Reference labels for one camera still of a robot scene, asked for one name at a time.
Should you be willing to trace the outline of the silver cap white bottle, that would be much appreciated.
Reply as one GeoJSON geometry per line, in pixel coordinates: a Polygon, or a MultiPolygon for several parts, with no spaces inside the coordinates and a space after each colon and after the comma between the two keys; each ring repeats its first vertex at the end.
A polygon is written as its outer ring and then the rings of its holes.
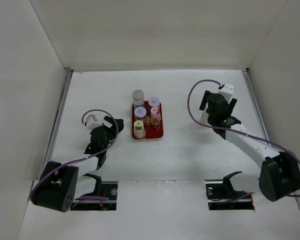
{"type": "Polygon", "coordinates": [[[204,124],[204,125],[208,125],[208,117],[209,117],[209,114],[207,112],[208,110],[208,107],[206,106],[202,112],[202,115],[201,115],[201,118],[199,120],[199,122],[201,124],[204,124]]]}

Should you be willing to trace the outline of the cream yellow cap bottle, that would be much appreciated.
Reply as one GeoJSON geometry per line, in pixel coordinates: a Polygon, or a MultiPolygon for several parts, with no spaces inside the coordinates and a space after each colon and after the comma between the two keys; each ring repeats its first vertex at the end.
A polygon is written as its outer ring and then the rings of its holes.
{"type": "Polygon", "coordinates": [[[133,134],[136,139],[144,139],[146,137],[146,130],[142,120],[136,120],[133,123],[133,134]]]}

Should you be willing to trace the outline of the small jar red label lid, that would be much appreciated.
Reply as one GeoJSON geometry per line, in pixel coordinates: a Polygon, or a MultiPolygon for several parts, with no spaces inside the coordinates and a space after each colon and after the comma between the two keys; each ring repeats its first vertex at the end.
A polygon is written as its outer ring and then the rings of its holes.
{"type": "Polygon", "coordinates": [[[143,106],[138,106],[133,111],[134,114],[134,120],[135,121],[142,121],[143,123],[146,122],[147,118],[147,110],[143,106]]]}

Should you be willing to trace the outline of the tall blue label spice bottle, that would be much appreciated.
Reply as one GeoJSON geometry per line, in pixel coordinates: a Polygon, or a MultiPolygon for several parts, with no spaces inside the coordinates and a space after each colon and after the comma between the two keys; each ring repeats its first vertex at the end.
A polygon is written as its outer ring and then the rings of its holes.
{"type": "Polygon", "coordinates": [[[132,98],[133,98],[133,106],[134,108],[137,107],[144,107],[145,106],[145,95],[144,92],[140,89],[136,89],[132,93],[132,98]]]}

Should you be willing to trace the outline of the pink cap bottle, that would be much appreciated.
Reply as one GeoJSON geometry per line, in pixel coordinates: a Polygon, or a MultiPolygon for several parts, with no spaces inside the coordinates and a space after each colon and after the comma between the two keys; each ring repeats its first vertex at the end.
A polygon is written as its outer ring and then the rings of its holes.
{"type": "Polygon", "coordinates": [[[154,106],[150,109],[150,124],[153,126],[158,126],[161,124],[160,108],[157,106],[154,106]]]}

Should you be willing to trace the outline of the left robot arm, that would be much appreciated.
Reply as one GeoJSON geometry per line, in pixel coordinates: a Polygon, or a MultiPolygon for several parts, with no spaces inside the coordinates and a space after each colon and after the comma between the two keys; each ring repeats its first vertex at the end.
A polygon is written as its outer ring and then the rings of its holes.
{"type": "Polygon", "coordinates": [[[58,212],[85,210],[90,201],[99,203],[98,209],[113,209],[116,184],[107,185],[95,175],[107,159],[107,151],[124,129],[124,121],[106,115],[99,122],[93,114],[82,123],[90,131],[90,142],[83,155],[66,163],[49,161],[39,182],[32,189],[29,200],[35,205],[58,212]]]}

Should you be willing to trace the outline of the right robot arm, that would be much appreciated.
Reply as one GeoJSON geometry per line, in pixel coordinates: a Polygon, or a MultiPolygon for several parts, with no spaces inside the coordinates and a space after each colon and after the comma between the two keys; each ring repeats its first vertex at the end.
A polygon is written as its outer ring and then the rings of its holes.
{"type": "Polygon", "coordinates": [[[300,190],[300,170],[295,157],[253,138],[240,120],[231,116],[237,100],[227,102],[220,93],[205,91],[200,110],[207,107],[207,122],[215,133],[234,144],[260,168],[258,187],[271,202],[300,190]]]}

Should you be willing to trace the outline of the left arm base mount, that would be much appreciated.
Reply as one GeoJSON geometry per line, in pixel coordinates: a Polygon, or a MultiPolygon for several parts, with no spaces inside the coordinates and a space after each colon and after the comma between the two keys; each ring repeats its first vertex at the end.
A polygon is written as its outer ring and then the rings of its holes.
{"type": "Polygon", "coordinates": [[[119,183],[103,181],[100,176],[86,174],[78,178],[72,211],[115,211],[119,183]]]}

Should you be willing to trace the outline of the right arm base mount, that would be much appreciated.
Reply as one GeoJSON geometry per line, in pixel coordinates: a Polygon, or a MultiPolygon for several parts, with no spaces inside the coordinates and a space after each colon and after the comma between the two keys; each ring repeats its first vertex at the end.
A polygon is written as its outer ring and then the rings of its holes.
{"type": "Polygon", "coordinates": [[[208,209],[210,211],[255,210],[253,192],[237,191],[233,188],[231,178],[241,174],[235,171],[222,179],[205,181],[208,209]]]}

